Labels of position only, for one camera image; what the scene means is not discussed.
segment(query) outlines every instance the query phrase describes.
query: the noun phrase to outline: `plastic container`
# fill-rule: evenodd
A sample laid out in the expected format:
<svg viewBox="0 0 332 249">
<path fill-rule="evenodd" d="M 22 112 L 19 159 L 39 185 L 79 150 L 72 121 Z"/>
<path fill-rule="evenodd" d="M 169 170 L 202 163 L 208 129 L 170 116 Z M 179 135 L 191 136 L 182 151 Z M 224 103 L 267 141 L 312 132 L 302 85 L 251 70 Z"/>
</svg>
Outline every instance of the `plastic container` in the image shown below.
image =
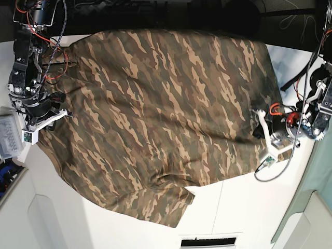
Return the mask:
<svg viewBox="0 0 332 249">
<path fill-rule="evenodd" d="M 0 116 L 0 158 L 18 156 L 23 150 L 13 115 Z"/>
</svg>

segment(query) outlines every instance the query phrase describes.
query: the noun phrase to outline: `camouflage cloth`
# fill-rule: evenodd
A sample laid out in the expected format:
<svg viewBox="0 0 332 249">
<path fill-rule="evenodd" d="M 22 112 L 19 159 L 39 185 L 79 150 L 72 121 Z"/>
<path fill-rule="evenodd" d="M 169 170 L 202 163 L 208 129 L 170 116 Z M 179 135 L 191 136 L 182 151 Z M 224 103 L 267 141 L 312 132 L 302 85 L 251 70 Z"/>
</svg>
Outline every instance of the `camouflage cloth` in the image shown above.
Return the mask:
<svg viewBox="0 0 332 249">
<path fill-rule="evenodd" d="M 265 44 L 113 31 L 67 51 L 75 64 L 54 90 L 74 118 L 41 132 L 39 146 L 88 200 L 175 227 L 194 198 L 184 186 L 256 169 L 264 144 L 251 109 L 281 99 Z"/>
</svg>

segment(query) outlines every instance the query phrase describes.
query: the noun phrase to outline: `black cable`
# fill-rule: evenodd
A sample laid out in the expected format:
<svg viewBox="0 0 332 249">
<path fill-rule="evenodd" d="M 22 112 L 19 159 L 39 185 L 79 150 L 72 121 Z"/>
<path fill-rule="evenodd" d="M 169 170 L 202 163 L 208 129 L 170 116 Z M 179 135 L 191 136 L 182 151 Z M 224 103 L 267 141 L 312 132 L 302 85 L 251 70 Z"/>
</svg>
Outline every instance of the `black cable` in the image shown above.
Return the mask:
<svg viewBox="0 0 332 249">
<path fill-rule="evenodd" d="M 316 61 L 316 59 L 317 59 L 317 57 L 318 57 L 318 53 L 317 53 L 317 52 L 318 52 L 318 49 L 319 49 L 319 47 L 317 47 L 317 48 L 315 49 L 315 51 L 313 52 L 313 54 L 315 54 L 315 55 L 314 55 L 314 59 L 313 59 L 312 62 L 311 62 L 310 67 L 311 67 L 312 64 Z M 292 84 L 296 83 L 296 81 L 297 81 L 299 78 L 301 78 L 301 77 L 306 73 L 306 69 L 308 68 L 308 66 L 309 66 L 309 62 L 306 64 L 306 66 L 302 69 L 302 71 L 301 71 L 300 73 L 298 73 L 293 79 L 291 79 L 291 80 L 288 81 L 286 84 L 284 84 L 284 85 L 280 88 L 280 90 L 283 91 L 283 92 L 285 92 L 289 87 L 292 86 Z"/>
<path fill-rule="evenodd" d="M 255 171 L 255 174 L 254 174 L 256 180 L 258 180 L 259 182 L 267 183 L 267 182 L 270 182 L 270 181 L 272 181 L 274 179 L 277 179 L 279 176 L 281 176 L 287 170 L 287 168 L 289 167 L 289 164 L 291 163 L 291 160 L 292 160 L 293 155 L 294 155 L 294 151 L 295 151 L 296 146 L 297 146 L 297 139 L 298 139 L 299 134 L 300 134 L 300 129 L 301 129 L 301 124 L 302 124 L 302 120 L 303 120 L 303 115 L 305 114 L 305 105 L 306 105 L 306 101 L 307 101 L 306 93 L 307 93 L 308 75 L 309 75 L 310 65 L 311 65 L 314 57 L 315 57 L 315 53 L 313 52 L 312 55 L 311 55 L 311 57 L 310 57 L 310 60 L 308 62 L 308 67 L 307 67 L 307 72 L 306 72 L 306 81 L 305 81 L 305 90 L 303 92 L 303 106 L 302 106 L 302 111 L 301 111 L 301 114 L 300 114 L 299 125 L 298 125 L 298 128 L 296 130 L 296 134 L 295 134 L 295 138 L 294 138 L 294 146 L 293 146 L 293 149 L 292 149 L 292 153 L 290 154 L 290 157 L 288 159 L 288 162 L 287 162 L 285 168 L 278 175 L 276 175 L 275 177 L 273 177 L 271 179 L 268 179 L 268 180 L 261 180 L 261 179 L 259 179 L 257 177 L 257 173 L 260 170 L 262 170 L 262 169 L 260 169 L 260 166 L 262 165 L 262 163 L 261 163 L 260 166 Z"/>
<path fill-rule="evenodd" d="M 263 0 L 261 0 L 261 2 L 264 4 L 264 17 L 266 18 L 266 6 Z"/>
<path fill-rule="evenodd" d="M 62 38 L 62 36 L 63 36 L 64 30 L 65 30 L 66 25 L 67 25 L 67 5 L 66 5 L 66 1 L 65 1 L 65 0 L 62 0 L 62 2 L 63 2 L 63 9 L 64 9 L 64 21 L 63 21 L 62 30 L 61 30 L 61 32 L 60 32 L 58 42 L 57 42 L 56 46 L 55 46 L 54 49 L 53 49 L 53 52 L 52 52 L 52 55 L 51 55 L 50 61 L 48 62 L 48 65 L 47 65 L 46 71 L 44 72 L 44 75 L 43 75 L 43 77 L 42 77 L 42 79 L 41 79 L 41 81 L 40 81 L 40 85 L 39 85 L 39 87 L 37 88 L 37 91 L 36 91 L 36 94 L 35 94 L 35 95 L 39 94 L 39 92 L 40 92 L 40 90 L 41 90 L 41 88 L 42 88 L 42 86 L 43 86 L 43 84 L 44 84 L 44 82 L 45 82 L 45 80 L 46 80 L 46 75 L 47 75 L 48 71 L 50 70 L 50 67 L 51 67 L 51 64 L 52 64 L 52 60 L 53 60 L 53 58 L 54 58 L 54 56 L 55 56 L 55 54 L 56 54 L 57 48 L 58 48 L 58 46 L 59 46 L 59 44 L 60 44 L 61 38 Z"/>
<path fill-rule="evenodd" d="M 63 53 L 63 71 L 65 71 L 66 70 L 66 56 L 64 55 L 64 51 L 62 53 Z M 56 85 L 57 83 L 60 82 L 62 76 L 63 76 L 63 74 L 59 77 L 58 80 L 56 80 L 55 83 L 51 83 L 51 82 L 48 82 L 48 81 L 46 81 L 46 83 L 49 84 L 49 85 Z"/>
<path fill-rule="evenodd" d="M 62 0 L 62 2 L 63 2 L 63 8 L 64 8 L 64 21 L 63 21 L 62 30 L 61 30 L 59 39 L 58 39 L 58 41 L 56 43 L 56 46 L 54 47 L 53 53 L 51 55 L 51 58 L 50 58 L 50 61 L 49 61 L 48 65 L 47 65 L 46 71 L 45 71 L 45 73 L 43 75 L 43 78 L 41 79 L 40 85 L 39 85 L 39 87 L 36 90 L 36 93 L 33 96 L 28 97 L 28 98 L 21 97 L 21 96 L 15 96 L 15 95 L 12 95 L 12 94 L 9 94 L 9 97 L 12 97 L 13 99 L 17 99 L 17 100 L 33 100 L 39 94 L 39 92 L 40 92 L 40 90 L 41 90 L 41 88 L 42 88 L 42 86 L 43 86 L 43 84 L 45 82 L 46 75 L 47 75 L 47 73 L 48 73 L 48 71 L 49 71 L 49 69 L 51 67 L 52 60 L 53 60 L 54 55 L 55 55 L 55 53 L 57 51 L 57 48 L 60 45 L 60 40 L 61 40 L 61 38 L 63 36 L 64 30 L 65 30 L 66 25 L 67 25 L 67 5 L 66 5 L 66 1 L 65 0 Z"/>
</svg>

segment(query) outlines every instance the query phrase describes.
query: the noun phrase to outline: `white panel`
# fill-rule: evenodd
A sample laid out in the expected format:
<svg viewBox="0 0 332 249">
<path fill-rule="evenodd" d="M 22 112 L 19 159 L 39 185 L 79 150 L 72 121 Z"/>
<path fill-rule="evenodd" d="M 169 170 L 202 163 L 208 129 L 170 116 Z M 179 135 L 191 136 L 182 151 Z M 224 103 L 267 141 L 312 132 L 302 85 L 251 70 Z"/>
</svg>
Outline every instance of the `white panel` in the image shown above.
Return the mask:
<svg viewBox="0 0 332 249">
<path fill-rule="evenodd" d="M 11 107 L 8 97 L 8 79 L 14 64 L 13 41 L 0 43 L 0 106 Z"/>
<path fill-rule="evenodd" d="M 187 187 L 195 194 L 176 230 L 179 234 L 211 234 L 223 182 L 204 187 Z"/>
<path fill-rule="evenodd" d="M 290 236 L 288 236 L 289 239 L 285 243 L 286 233 Z M 332 248 L 331 234 L 332 212 L 321 199 L 318 192 L 314 192 L 296 227 L 291 230 L 285 226 L 273 249 Z"/>
<path fill-rule="evenodd" d="M 314 192 L 305 209 L 311 232 L 302 249 L 332 248 L 332 212 L 317 192 Z"/>
<path fill-rule="evenodd" d="M 288 218 L 287 223 L 275 242 L 273 249 L 283 249 L 304 213 L 296 213 Z"/>
<path fill-rule="evenodd" d="M 28 209 L 27 216 L 29 217 L 31 228 L 35 234 L 39 247 L 44 249 L 55 249 L 36 196 Z"/>
<path fill-rule="evenodd" d="M 51 199 L 35 195 L 28 217 L 41 248 L 67 249 Z"/>
<path fill-rule="evenodd" d="M 34 196 L 35 189 L 27 171 L 0 208 L 1 248 L 44 249 L 39 246 L 27 217 Z"/>
<path fill-rule="evenodd" d="M 282 249 L 303 248 L 304 243 L 307 241 L 311 230 L 311 225 L 305 215 L 301 216 L 296 228 L 292 235 L 289 237 L 286 245 Z"/>
<path fill-rule="evenodd" d="M 68 248 L 180 247 L 176 229 L 103 209 L 80 196 L 57 175 L 50 159 L 37 146 L 31 147 L 26 166 L 37 194 L 52 200 Z"/>
</svg>

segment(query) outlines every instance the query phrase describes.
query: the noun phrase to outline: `vent grille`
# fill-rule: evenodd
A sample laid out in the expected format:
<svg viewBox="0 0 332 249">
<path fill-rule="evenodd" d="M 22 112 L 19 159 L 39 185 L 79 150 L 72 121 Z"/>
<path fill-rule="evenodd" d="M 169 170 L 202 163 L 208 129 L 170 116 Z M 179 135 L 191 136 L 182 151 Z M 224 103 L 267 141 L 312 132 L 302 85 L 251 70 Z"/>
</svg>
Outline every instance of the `vent grille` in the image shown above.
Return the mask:
<svg viewBox="0 0 332 249">
<path fill-rule="evenodd" d="M 234 246 L 236 237 L 223 239 L 182 240 L 181 248 L 213 248 Z"/>
</svg>

